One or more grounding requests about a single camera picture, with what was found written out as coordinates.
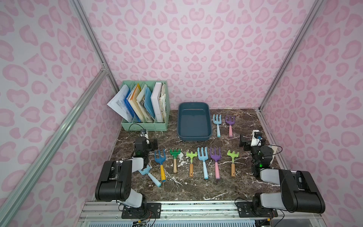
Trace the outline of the teal rake mint handle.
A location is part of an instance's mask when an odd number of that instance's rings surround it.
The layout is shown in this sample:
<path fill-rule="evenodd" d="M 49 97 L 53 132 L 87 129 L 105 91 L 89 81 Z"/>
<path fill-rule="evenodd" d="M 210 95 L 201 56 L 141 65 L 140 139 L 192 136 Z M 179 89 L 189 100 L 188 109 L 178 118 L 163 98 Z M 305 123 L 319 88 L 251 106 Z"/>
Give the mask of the teal rake mint handle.
<path fill-rule="evenodd" d="M 139 170 L 139 173 L 141 173 L 143 176 L 147 175 L 152 181 L 153 183 L 157 186 L 160 187 L 161 186 L 161 182 L 158 181 L 151 173 L 150 173 L 150 165 L 147 165 L 144 169 Z"/>

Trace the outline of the blue rake yellow handle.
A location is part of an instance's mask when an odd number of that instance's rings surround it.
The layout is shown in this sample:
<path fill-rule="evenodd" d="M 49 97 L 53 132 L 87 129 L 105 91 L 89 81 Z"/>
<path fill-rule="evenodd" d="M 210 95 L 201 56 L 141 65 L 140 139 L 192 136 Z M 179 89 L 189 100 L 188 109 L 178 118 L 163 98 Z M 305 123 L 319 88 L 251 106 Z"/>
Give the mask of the blue rake yellow handle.
<path fill-rule="evenodd" d="M 164 166 L 163 166 L 163 163 L 166 160 L 165 150 L 163 150 L 163 152 L 161 152 L 160 150 L 155 151 L 154 160 L 156 163 L 158 163 L 160 165 L 161 181 L 165 182 L 166 176 L 165 176 L 165 171 L 164 171 Z"/>

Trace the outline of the light blue rake mint handle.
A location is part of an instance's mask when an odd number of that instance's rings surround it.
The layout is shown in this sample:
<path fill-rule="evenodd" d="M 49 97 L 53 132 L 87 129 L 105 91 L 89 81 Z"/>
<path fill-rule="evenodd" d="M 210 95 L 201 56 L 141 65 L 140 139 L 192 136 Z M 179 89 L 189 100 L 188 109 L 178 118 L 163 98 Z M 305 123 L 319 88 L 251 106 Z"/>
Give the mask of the light blue rake mint handle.
<path fill-rule="evenodd" d="M 209 175 L 208 175 L 208 171 L 207 171 L 207 165 L 206 165 L 206 160 L 208 160 L 208 148 L 207 147 L 198 147 L 197 148 L 197 154 L 198 154 L 198 159 L 202 161 L 203 163 L 203 175 L 204 175 L 204 179 L 208 180 Z"/>

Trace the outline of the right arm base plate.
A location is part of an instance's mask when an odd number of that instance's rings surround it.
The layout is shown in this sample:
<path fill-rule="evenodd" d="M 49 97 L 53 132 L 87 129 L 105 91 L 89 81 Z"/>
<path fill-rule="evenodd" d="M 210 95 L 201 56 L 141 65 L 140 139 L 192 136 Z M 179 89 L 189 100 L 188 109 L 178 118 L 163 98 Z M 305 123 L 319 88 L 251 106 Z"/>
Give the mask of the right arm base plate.
<path fill-rule="evenodd" d="M 240 218 L 276 218 L 278 217 L 278 212 L 271 208 L 257 208 L 253 207 L 252 202 L 247 201 L 236 201 L 235 206 L 238 211 Z"/>

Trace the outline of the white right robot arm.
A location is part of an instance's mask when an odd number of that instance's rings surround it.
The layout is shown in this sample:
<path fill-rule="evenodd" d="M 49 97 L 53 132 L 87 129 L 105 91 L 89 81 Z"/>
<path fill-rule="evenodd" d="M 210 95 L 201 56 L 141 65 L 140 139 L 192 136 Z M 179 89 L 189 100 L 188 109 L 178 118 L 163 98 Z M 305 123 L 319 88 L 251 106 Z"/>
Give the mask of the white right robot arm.
<path fill-rule="evenodd" d="M 256 193 L 251 202 L 256 216 L 271 214 L 273 210 L 323 214 L 326 204 L 315 181 L 308 171 L 276 169 L 270 165 L 283 151 L 279 145 L 267 145 L 261 131 L 254 130 L 252 139 L 240 136 L 239 146 L 251 155 L 252 175 L 263 182 L 280 187 L 278 193 Z"/>

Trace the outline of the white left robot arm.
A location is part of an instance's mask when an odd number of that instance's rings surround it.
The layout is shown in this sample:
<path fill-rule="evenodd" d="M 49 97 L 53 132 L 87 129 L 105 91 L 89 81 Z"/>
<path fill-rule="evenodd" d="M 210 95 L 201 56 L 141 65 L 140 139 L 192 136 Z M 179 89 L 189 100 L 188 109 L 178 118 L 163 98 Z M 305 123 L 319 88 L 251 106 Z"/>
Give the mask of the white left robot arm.
<path fill-rule="evenodd" d="M 161 186 L 149 171 L 149 153 L 158 149 L 157 140 L 138 137 L 134 142 L 134 152 L 124 161 L 106 161 L 95 188 L 98 201 L 119 201 L 127 208 L 145 209 L 147 201 L 144 195 L 131 188 L 132 173 L 148 175 L 157 187 Z"/>

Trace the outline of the purple rake pink handle small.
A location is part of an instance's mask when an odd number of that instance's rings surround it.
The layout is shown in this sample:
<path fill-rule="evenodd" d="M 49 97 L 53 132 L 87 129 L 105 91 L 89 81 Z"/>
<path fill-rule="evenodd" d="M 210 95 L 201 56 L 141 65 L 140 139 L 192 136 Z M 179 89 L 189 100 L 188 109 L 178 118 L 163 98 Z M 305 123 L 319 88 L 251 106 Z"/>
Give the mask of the purple rake pink handle small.
<path fill-rule="evenodd" d="M 235 123 L 235 116 L 234 115 L 226 115 L 225 122 L 229 125 L 229 138 L 233 138 L 232 126 Z"/>

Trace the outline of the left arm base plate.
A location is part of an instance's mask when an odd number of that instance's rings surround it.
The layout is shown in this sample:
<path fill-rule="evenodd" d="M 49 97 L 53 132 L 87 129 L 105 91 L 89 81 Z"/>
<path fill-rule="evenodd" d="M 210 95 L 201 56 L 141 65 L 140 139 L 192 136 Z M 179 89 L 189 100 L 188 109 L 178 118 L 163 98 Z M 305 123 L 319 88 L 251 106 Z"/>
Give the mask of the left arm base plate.
<path fill-rule="evenodd" d="M 122 219 L 144 219 L 151 218 L 158 219 L 161 216 L 162 203 L 147 202 L 146 206 L 143 204 L 140 208 L 124 207 L 122 210 Z"/>

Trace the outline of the dark green rake wooden handle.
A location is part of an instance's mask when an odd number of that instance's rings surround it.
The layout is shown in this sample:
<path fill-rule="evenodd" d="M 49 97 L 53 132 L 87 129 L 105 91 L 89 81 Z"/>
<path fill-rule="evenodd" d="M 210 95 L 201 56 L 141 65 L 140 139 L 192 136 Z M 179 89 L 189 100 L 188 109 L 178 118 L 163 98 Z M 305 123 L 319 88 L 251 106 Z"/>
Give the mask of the dark green rake wooden handle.
<path fill-rule="evenodd" d="M 179 154 L 181 153 L 181 149 L 171 149 L 170 150 L 170 154 L 173 156 L 173 168 L 174 168 L 174 173 L 177 173 L 177 158 L 179 156 Z"/>

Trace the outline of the lime rake orange handle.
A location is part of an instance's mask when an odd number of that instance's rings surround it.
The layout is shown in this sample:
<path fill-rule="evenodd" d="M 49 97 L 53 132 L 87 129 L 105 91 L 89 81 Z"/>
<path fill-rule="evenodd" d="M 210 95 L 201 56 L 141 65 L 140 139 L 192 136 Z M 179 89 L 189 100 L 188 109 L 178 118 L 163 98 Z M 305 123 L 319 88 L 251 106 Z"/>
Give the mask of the lime rake orange handle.
<path fill-rule="evenodd" d="M 189 152 L 189 151 L 187 151 L 187 152 L 186 152 L 186 156 L 187 156 L 188 158 L 190 158 L 189 177 L 190 177 L 190 178 L 193 178 L 193 158 L 194 158 L 194 157 L 197 157 L 197 156 L 198 156 L 198 154 L 197 154 L 197 152 Z"/>

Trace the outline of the light blue rake white handle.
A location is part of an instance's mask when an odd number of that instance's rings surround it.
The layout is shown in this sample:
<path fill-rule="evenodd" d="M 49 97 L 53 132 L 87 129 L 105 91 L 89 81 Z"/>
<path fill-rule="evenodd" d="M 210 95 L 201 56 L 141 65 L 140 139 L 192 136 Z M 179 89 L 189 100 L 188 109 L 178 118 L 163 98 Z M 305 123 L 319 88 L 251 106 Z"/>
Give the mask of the light blue rake white handle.
<path fill-rule="evenodd" d="M 220 133 L 220 125 L 222 124 L 222 115 L 220 114 L 214 114 L 213 115 L 213 123 L 216 125 L 216 135 L 218 138 L 221 137 Z"/>

